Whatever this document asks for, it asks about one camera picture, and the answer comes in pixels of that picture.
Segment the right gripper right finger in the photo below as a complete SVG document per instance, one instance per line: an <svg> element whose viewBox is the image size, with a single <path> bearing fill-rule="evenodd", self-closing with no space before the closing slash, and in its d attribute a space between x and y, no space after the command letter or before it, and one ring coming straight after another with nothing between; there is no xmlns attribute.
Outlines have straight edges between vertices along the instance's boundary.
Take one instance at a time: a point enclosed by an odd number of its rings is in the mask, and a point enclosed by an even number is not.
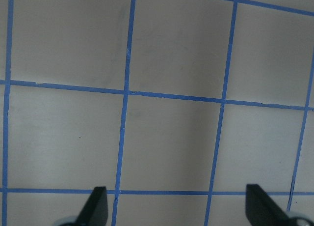
<svg viewBox="0 0 314 226"><path fill-rule="evenodd" d="M246 185L245 215L252 226L297 225L258 184Z"/></svg>

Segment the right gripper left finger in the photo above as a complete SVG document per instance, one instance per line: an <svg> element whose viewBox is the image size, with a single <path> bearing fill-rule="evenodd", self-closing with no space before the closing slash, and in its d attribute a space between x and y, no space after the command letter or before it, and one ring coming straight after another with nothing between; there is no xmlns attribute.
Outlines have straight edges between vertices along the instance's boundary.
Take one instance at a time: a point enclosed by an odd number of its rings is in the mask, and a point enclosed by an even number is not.
<svg viewBox="0 0 314 226"><path fill-rule="evenodd" d="M108 220L106 187L95 187L76 219L77 226L105 226Z"/></svg>

